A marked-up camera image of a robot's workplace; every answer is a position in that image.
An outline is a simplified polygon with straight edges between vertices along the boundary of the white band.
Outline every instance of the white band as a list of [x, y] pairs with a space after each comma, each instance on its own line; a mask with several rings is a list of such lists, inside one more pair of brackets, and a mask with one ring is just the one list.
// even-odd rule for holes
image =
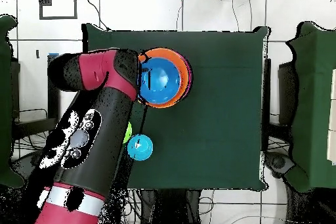
[[[69, 193], [70, 189], [65, 189], [64, 187], [52, 187], [47, 202], [60, 207], [65, 207]], [[84, 199], [76, 210], [89, 215], [99, 216], [103, 205], [103, 200], [84, 194]]]

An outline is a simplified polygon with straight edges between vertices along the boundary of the white floor tile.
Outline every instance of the white floor tile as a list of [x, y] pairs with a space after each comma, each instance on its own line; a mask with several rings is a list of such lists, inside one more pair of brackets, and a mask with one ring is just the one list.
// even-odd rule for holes
[[332, 30], [336, 27], [336, 0], [267, 0], [266, 24], [270, 40], [293, 39], [300, 22], [313, 21]]
[[[16, 0], [0, 0], [0, 15], [2, 14], [16, 17]], [[16, 39], [16, 28], [9, 31], [9, 39]]]
[[268, 184], [268, 188], [267, 190], [262, 191], [262, 202], [286, 204], [287, 192], [284, 181], [282, 181], [282, 179], [274, 178], [272, 172], [266, 166], [264, 168], [264, 180]]
[[181, 6], [181, 0], [100, 0], [101, 19], [112, 30], [176, 30]]
[[[268, 57], [271, 59], [270, 72], [270, 113], [279, 114], [279, 65], [293, 60], [291, 49], [285, 43], [268, 43]], [[277, 117], [271, 116], [270, 121], [275, 122]]]
[[261, 205], [215, 204], [207, 224], [260, 224]]
[[260, 203], [261, 193], [245, 189], [220, 189], [215, 191], [214, 203]]
[[250, 32], [264, 26], [265, 0], [184, 0], [184, 31]]
[[[77, 53], [82, 51], [81, 41], [19, 41], [20, 110], [48, 108], [47, 55], [49, 53]], [[65, 111], [69, 98], [61, 94], [61, 107]], [[22, 121], [45, 118], [43, 111], [24, 112]]]
[[[54, 5], [46, 11], [62, 16], [74, 0], [53, 0]], [[99, 0], [90, 0], [98, 8]], [[18, 38], [19, 39], [82, 39], [82, 23], [98, 25], [99, 17], [95, 8], [87, 0], [77, 0], [77, 19], [40, 20], [39, 0], [18, 0]]]
[[210, 224], [210, 216], [211, 216], [211, 204], [199, 204], [199, 218], [201, 219], [201, 224]]
[[215, 201], [215, 190], [203, 189], [201, 192], [201, 197], [199, 198], [199, 202], [200, 203], [211, 203], [212, 201]]
[[286, 205], [262, 205], [261, 224], [285, 224]]

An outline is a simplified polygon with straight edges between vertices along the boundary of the black cable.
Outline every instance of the black cable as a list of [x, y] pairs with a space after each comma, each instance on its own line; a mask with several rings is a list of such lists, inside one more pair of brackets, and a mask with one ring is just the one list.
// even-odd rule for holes
[[[232, 10], [233, 10], [233, 12], [234, 12], [234, 0], [232, 0]], [[238, 27], [238, 31], [239, 31], [238, 19], [237, 19], [237, 16], [236, 16], [236, 13], [235, 13], [235, 12], [234, 12], [234, 18], [236, 19], [237, 27]]]
[[29, 145], [29, 144], [25, 144], [25, 143], [20, 143], [20, 144], [18, 144], [18, 146], [20, 146], [20, 145], [24, 145], [24, 146], [26, 146], [26, 147], [31, 147], [32, 150], [42, 150], [42, 149], [43, 149], [42, 147], [39, 147], [39, 148], [33, 148], [31, 145]]
[[16, 148], [16, 147], [14, 147], [16, 150], [34, 150], [33, 148]]
[[284, 147], [285, 147], [285, 145], [284, 146], [276, 146], [274, 148], [268, 148], [268, 150], [274, 150], [275, 148], [282, 148], [283, 150], [285, 150], [286, 152], [288, 152], [288, 150], [286, 150]]
[[96, 11], [97, 11], [97, 13], [98, 13], [98, 18], [99, 18], [100, 23], [103, 24], [103, 25], [105, 26], [106, 30], [110, 31], [111, 29], [109, 29], [109, 27], [107, 27], [107, 26], [103, 23], [103, 21], [100, 19], [100, 13], [99, 13], [99, 10], [97, 9], [97, 7], [96, 7], [94, 4], [92, 4], [92, 3], [90, 2], [90, 0], [87, 0], [87, 2], [88, 2], [90, 5], [92, 5], [92, 6], [96, 9]]
[[[214, 195], [215, 195], [215, 190], [213, 190], [213, 193], [212, 193], [212, 195], [211, 195], [211, 201], [212, 201], [212, 202], [213, 202], [213, 197], [214, 197]], [[211, 212], [211, 213], [210, 213], [209, 224], [211, 224], [211, 218], [212, 218], [212, 216], [213, 216], [213, 213]]]
[[250, 28], [251, 28], [251, 32], [252, 32], [252, 6], [251, 6], [251, 0], [249, 0], [249, 12], [251, 14]]
[[204, 213], [200, 213], [199, 215], [205, 215], [206, 213], [211, 212], [211, 211], [213, 210], [213, 207], [215, 206], [215, 203], [213, 202], [213, 199], [211, 199], [210, 197], [206, 197], [206, 196], [201, 197], [201, 198], [199, 199], [199, 202], [201, 202], [201, 199], [203, 199], [203, 198], [208, 198], [208, 199], [210, 199], [210, 201], [211, 201], [211, 208], [210, 208], [209, 211], [206, 211], [206, 212], [204, 212]]
[[38, 111], [38, 110], [43, 110], [45, 112], [45, 117], [48, 118], [48, 112], [45, 109], [43, 109], [43, 108], [21, 110], [21, 111], [19, 111], [19, 113], [21, 113], [21, 112], [29, 112], [29, 111]]
[[42, 136], [42, 135], [40, 135], [40, 134], [34, 134], [34, 135], [36, 135], [36, 136], [38, 136], [38, 137], [41, 137], [42, 139], [46, 139], [47, 137], [45, 136], [45, 133], [44, 132], [42, 132], [43, 134], [44, 134], [44, 137]]
[[181, 10], [181, 8], [182, 8], [182, 6], [183, 6], [182, 3], [183, 3], [183, 2], [182, 2], [182, 0], [181, 0], [181, 6], [180, 6], [180, 8], [178, 9], [177, 19], [176, 19], [176, 31], [177, 31], [177, 22], [179, 21], [180, 10]]
[[[135, 207], [135, 210], [137, 210], [138, 205], [137, 205], [137, 200], [135, 199], [134, 189], [132, 190], [132, 195], [133, 195], [134, 207]], [[135, 224], [135, 221], [137, 221], [137, 215], [136, 215], [136, 213], [134, 213], [134, 223], [133, 224]]]

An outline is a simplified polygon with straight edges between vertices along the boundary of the floor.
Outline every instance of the floor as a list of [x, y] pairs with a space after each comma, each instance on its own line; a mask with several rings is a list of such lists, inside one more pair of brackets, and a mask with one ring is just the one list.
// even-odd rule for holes
[[[293, 39], [299, 22], [311, 20], [326, 29], [336, 27], [336, 0], [77, 0], [77, 19], [39, 20], [39, 0], [0, 0], [0, 13], [18, 18], [9, 32], [14, 56], [21, 63], [20, 109], [47, 109], [47, 55], [80, 52], [81, 23], [113, 30], [244, 31], [270, 27], [268, 57], [272, 59], [271, 120], [277, 122], [278, 66], [292, 60], [285, 44]], [[73, 16], [74, 0], [52, 0], [44, 16]], [[62, 93], [65, 111], [73, 93]], [[43, 111], [25, 112], [21, 120], [43, 118]], [[43, 145], [43, 136], [32, 137]], [[16, 150], [15, 157], [29, 150]], [[285, 185], [266, 168], [268, 189], [204, 190], [199, 205], [202, 224], [283, 224], [286, 210]], [[127, 217], [129, 223], [134, 215]]]

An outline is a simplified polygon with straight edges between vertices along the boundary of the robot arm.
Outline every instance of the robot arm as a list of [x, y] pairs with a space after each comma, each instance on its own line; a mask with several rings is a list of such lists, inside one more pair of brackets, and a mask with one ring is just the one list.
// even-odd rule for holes
[[39, 170], [60, 168], [35, 224], [97, 224], [137, 97], [137, 72], [137, 53], [121, 49], [50, 63], [48, 76], [59, 89], [96, 94], [75, 102], [47, 139]]

